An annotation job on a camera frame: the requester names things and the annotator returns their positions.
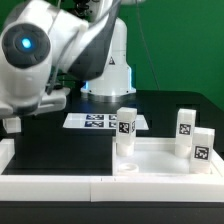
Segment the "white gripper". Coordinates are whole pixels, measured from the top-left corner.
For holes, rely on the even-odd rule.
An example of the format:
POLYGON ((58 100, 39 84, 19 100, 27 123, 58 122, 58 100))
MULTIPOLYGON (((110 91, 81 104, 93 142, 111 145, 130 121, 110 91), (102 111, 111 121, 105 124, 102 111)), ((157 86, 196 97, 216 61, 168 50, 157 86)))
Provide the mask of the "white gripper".
POLYGON ((69 88, 53 90, 50 95, 44 94, 40 103, 25 108, 13 108, 0 100, 0 118, 29 116, 63 110, 66 106, 69 88))

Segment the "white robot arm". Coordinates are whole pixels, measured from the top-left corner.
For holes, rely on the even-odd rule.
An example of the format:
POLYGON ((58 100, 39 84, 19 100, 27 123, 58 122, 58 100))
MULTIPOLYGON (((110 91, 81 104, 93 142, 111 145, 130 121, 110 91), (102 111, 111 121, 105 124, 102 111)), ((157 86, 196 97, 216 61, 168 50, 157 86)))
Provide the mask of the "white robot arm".
POLYGON ((45 0, 25 0, 0 34, 0 119, 65 108, 60 71, 84 81, 85 94, 118 98, 132 92, 126 62, 127 27, 118 18, 133 0, 75 0, 67 12, 45 0))

